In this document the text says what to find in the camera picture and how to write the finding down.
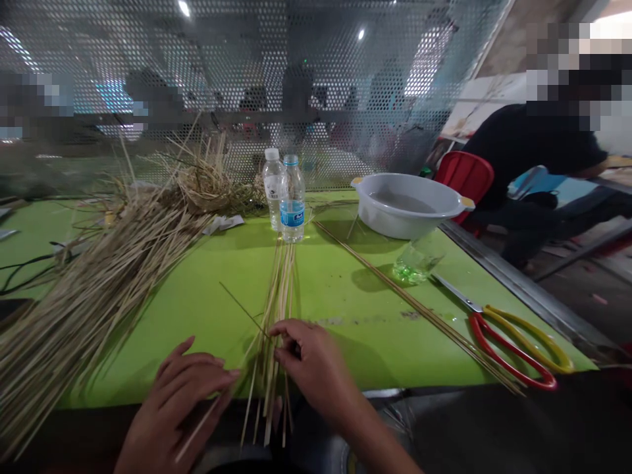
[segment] bottle cap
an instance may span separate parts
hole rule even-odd
[[[283,161],[286,165],[297,165],[298,164],[298,156],[296,155],[285,155],[283,157]]]
[[[266,148],[265,149],[265,159],[268,161],[276,161],[278,160],[278,149],[277,148]]]

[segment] clear glass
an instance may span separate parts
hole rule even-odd
[[[393,265],[395,277],[405,283],[419,284],[430,277],[446,252],[441,242],[439,229],[408,242],[403,254]]]

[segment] green table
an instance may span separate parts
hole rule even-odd
[[[355,199],[356,195],[336,192],[311,194],[309,198],[334,201]],[[319,212],[315,220],[345,238],[356,209],[356,204],[332,206]],[[0,266],[49,253],[48,241],[67,239],[72,213],[50,201],[20,209],[6,219],[2,228],[21,232],[0,242]],[[261,313],[273,264],[275,236],[267,218],[247,219],[242,226],[211,237],[203,236],[155,291],[143,309],[141,321],[120,351],[106,357],[87,387],[70,390],[60,406],[94,408],[142,401],[159,364],[192,334],[196,336],[193,351],[211,352],[225,358],[227,367],[237,366],[258,329],[219,282],[251,314]],[[348,243],[387,274],[406,244],[376,234],[359,221]],[[578,370],[596,369],[447,236],[444,245],[446,257],[436,269],[440,275],[479,303],[492,303],[556,335],[557,343]],[[313,224],[306,226],[305,238],[297,245],[296,270],[293,316],[317,321],[330,329],[339,340],[361,389],[494,382],[463,350],[418,317],[369,269]],[[37,268],[29,269],[24,278],[35,271]],[[6,275],[6,271],[0,271],[0,280],[4,281]],[[465,309],[444,288],[426,282],[407,291],[471,338]],[[36,298],[42,294],[43,289],[36,288],[16,296]],[[521,361],[505,357],[526,370]]]

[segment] metal mesh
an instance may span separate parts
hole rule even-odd
[[[9,2],[0,145],[14,161],[48,155],[60,179],[99,174],[118,167],[119,130],[148,154],[183,140],[202,111],[192,140],[227,130],[239,179],[269,146],[300,156],[312,190],[418,173],[507,3]],[[0,173],[19,174],[5,161]]]

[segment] left hand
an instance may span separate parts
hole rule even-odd
[[[239,371],[225,371],[224,361],[211,354],[183,355],[191,348],[190,337],[169,355],[130,426],[118,457],[115,474],[188,473],[230,403],[230,386]],[[198,402],[222,391],[220,400],[189,444],[182,459],[176,457],[197,423],[182,423]]]

